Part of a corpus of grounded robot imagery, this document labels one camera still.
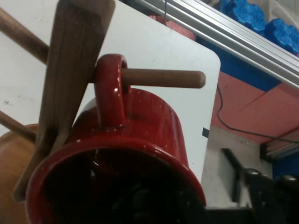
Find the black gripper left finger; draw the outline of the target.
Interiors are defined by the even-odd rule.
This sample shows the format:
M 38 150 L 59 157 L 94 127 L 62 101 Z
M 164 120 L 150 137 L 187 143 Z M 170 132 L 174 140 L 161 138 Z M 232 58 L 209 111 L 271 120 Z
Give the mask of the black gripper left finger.
M 112 205 L 113 224 L 162 224 L 165 212 L 161 193 L 147 183 L 129 187 Z

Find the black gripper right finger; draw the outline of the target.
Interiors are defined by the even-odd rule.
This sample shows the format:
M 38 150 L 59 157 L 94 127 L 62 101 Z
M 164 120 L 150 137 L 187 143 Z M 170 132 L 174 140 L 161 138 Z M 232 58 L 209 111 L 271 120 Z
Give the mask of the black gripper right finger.
M 299 177 L 284 175 L 276 180 L 254 169 L 246 169 L 245 186 L 257 224 L 299 222 Z

